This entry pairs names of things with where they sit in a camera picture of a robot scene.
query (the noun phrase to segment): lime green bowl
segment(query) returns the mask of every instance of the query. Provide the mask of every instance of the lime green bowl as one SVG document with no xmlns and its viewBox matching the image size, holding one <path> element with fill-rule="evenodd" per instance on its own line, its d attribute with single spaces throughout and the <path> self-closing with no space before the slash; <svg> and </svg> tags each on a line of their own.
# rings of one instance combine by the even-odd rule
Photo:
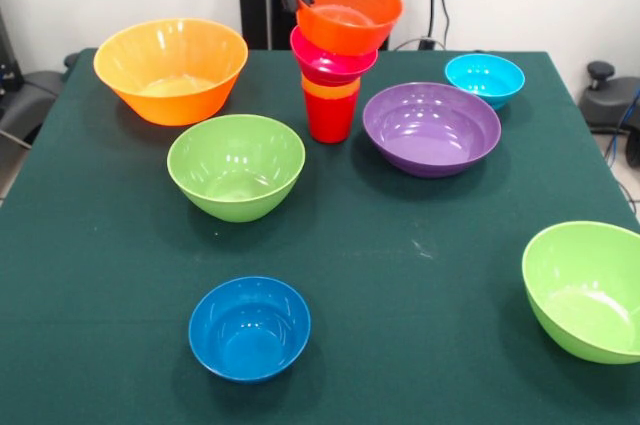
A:
<svg viewBox="0 0 640 425">
<path fill-rule="evenodd" d="M 169 175 L 197 207 L 227 222 L 265 216 L 291 191 L 304 165 L 300 137 L 258 115 L 194 125 L 171 145 Z"/>
<path fill-rule="evenodd" d="M 538 233 L 522 273 L 542 328 L 591 362 L 640 361 L 640 235 L 598 222 L 566 222 Z"/>
</svg>

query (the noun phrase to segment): orange bowl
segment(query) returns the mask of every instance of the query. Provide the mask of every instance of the orange bowl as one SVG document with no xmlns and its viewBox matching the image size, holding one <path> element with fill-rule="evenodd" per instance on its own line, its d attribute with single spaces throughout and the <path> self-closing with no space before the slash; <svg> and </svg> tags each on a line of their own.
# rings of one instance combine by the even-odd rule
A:
<svg viewBox="0 0 640 425">
<path fill-rule="evenodd" d="M 380 47 L 402 14 L 402 0 L 298 0 L 298 26 L 317 47 L 364 55 Z"/>
<path fill-rule="evenodd" d="M 222 108 L 249 49 L 220 23 L 175 18 L 141 23 L 100 46 L 96 75 L 145 120 L 190 125 Z"/>
</svg>

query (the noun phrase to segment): pink bowl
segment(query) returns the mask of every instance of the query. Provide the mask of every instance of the pink bowl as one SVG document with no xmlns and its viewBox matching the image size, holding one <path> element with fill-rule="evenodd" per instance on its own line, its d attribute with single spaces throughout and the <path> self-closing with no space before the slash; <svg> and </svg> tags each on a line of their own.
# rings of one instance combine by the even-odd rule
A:
<svg viewBox="0 0 640 425">
<path fill-rule="evenodd" d="M 373 67 L 378 51 L 346 56 L 327 52 L 307 40 L 300 27 L 291 32 L 291 50 L 305 77 L 318 85 L 337 86 L 351 83 Z"/>
</svg>

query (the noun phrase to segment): table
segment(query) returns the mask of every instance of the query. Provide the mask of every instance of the table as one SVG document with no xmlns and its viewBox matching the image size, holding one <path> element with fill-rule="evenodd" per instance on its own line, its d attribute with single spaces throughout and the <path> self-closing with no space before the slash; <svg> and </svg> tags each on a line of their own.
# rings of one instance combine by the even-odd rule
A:
<svg viewBox="0 0 640 425">
<path fill-rule="evenodd" d="M 306 130 L 288 52 L 252 51 L 223 113 L 283 120 L 307 163 L 257 222 L 201 213 L 166 171 L 183 130 L 138 118 L 81 54 L 0 209 L 2 423 L 629 424 L 640 368 L 589 364 L 537 325 L 520 273 L 528 240 L 574 219 L 638 230 L 545 53 L 510 53 L 527 84 L 495 151 L 421 180 L 362 130 L 366 101 L 403 81 L 444 81 L 452 57 L 382 53 L 350 139 Z M 293 367 L 243 386 L 201 367 L 192 309 L 232 277 L 297 288 L 312 338 Z"/>
</svg>

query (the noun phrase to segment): light blue bowl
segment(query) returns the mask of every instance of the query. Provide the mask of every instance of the light blue bowl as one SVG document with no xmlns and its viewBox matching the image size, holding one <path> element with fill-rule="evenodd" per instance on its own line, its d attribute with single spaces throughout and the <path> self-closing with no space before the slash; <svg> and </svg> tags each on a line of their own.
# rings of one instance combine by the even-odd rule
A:
<svg viewBox="0 0 640 425">
<path fill-rule="evenodd" d="M 515 63 L 486 53 L 460 55 L 447 63 L 444 74 L 452 85 L 477 95 L 494 110 L 524 86 L 524 73 Z"/>
<path fill-rule="evenodd" d="M 280 373 L 311 334 L 304 299 L 286 283 L 243 277 L 216 287 L 196 306 L 189 344 L 198 361 L 234 382 L 257 383 Z"/>
</svg>

